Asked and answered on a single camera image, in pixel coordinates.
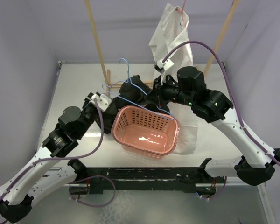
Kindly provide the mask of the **dark pinstriped shirt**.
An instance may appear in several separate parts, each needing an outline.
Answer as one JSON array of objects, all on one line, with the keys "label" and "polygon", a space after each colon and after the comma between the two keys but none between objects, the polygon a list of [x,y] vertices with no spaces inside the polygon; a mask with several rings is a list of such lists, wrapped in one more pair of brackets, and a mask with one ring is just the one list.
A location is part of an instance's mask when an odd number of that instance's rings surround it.
[{"label": "dark pinstriped shirt", "polygon": [[[152,89],[149,88],[148,85],[144,84],[141,81],[140,75],[134,75],[131,77],[132,83],[138,87],[140,87],[146,94],[148,94]],[[109,105],[109,107],[107,108],[107,110],[105,112],[102,113],[103,115],[103,122],[104,122],[104,134],[110,134],[111,130],[112,130],[112,125],[113,122],[117,116],[118,111],[125,106],[128,105],[133,105],[130,102],[127,102],[122,98],[125,98],[137,105],[141,105],[151,111],[154,112],[160,112],[160,113],[165,113],[162,110],[159,110],[157,108],[157,106],[155,106],[154,104],[150,103],[149,101],[145,100],[145,94],[137,87],[135,87],[134,85],[132,85],[130,83],[130,81],[126,80],[126,82],[124,82],[119,90],[119,97],[114,97],[112,99],[111,104]],[[165,106],[159,107],[167,112],[170,112],[168,106],[168,103],[165,102]],[[101,124],[99,121],[99,118],[97,118],[95,120],[95,122],[97,123],[97,125],[101,128]]]}]

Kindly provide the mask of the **blue wire hanger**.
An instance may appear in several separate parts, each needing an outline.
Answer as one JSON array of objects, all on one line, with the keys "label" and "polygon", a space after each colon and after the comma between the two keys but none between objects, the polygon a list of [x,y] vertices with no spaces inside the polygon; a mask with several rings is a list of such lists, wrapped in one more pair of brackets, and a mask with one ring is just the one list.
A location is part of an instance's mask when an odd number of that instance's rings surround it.
[{"label": "blue wire hanger", "polygon": [[144,97],[150,91],[150,88],[141,82],[141,78],[139,75],[136,75],[133,77],[130,76],[130,65],[129,65],[129,62],[125,58],[120,58],[118,61],[118,65],[120,65],[121,61],[124,61],[127,64],[127,72],[126,72],[127,79],[124,81],[122,81],[122,80],[118,81],[118,82],[122,82],[122,85],[119,90],[119,94],[111,93],[111,91],[108,91],[106,89],[106,84],[102,85],[102,88],[107,93],[110,93],[111,95],[118,97],[119,99],[122,99],[132,105],[142,108],[148,112],[152,112],[154,114],[161,115],[161,117],[165,117],[165,114],[169,115],[172,117],[172,118],[170,118],[170,120],[174,120],[175,118],[174,118],[173,114],[171,114],[169,111],[166,111],[165,109],[162,109],[160,106],[152,105],[153,107],[149,110],[144,105],[141,105],[142,103],[150,104],[150,105],[152,104],[144,99]]}]

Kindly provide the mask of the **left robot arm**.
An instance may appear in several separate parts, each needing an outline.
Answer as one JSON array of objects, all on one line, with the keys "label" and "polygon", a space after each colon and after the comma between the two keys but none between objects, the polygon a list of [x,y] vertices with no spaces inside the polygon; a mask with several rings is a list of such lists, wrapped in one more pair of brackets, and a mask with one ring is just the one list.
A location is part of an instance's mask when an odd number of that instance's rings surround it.
[{"label": "left robot arm", "polygon": [[87,177],[80,156],[67,155],[78,146],[112,99],[90,93],[82,108],[69,106],[58,118],[55,129],[43,141],[33,158],[8,182],[0,186],[0,214],[6,222],[17,223],[43,198],[63,185],[82,183]]}]

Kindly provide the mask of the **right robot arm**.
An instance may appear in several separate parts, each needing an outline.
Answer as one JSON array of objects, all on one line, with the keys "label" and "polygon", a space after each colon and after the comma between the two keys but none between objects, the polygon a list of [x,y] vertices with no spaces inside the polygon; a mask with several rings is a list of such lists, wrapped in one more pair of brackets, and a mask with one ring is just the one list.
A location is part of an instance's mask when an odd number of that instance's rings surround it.
[{"label": "right robot arm", "polygon": [[235,105],[222,92],[207,89],[201,71],[186,66],[178,70],[177,80],[174,80],[166,74],[163,66],[155,65],[154,69],[160,75],[154,80],[146,100],[156,106],[173,102],[191,107],[197,117],[221,131],[242,154],[234,159],[205,159],[198,171],[202,182],[221,176],[238,177],[251,186],[257,186],[272,178],[274,165],[280,162],[280,148],[264,143],[240,121]]}]

